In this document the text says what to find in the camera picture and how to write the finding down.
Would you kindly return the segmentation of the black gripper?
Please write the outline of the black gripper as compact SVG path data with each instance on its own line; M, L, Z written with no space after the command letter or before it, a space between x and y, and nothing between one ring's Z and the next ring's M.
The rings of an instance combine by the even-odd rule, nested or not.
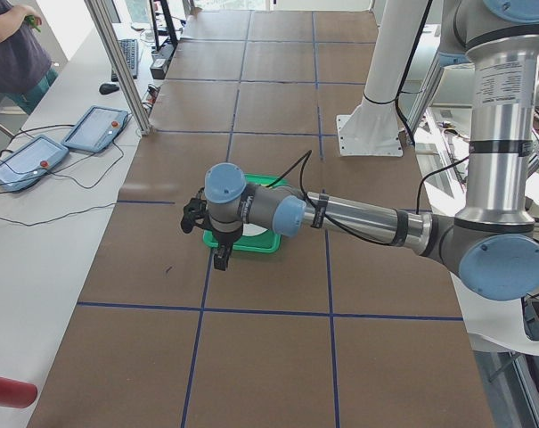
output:
M226 271L229 264L229 258L233 251L233 235L228 233L213 232L217 241L217 247L214 250L214 268Z

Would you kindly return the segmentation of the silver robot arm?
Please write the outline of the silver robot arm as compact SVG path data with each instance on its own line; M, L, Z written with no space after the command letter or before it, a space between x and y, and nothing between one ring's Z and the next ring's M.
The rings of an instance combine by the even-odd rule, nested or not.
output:
M437 64L474 67L466 202L451 217L342 200L303 187L250 183L220 163L184 208L182 229L216 239L226 269L247 224L292 237L300 227L338 229L367 243L406 247L456 274L489 300L515 300L539 285L539 244L525 209L535 88L539 1L447 1Z

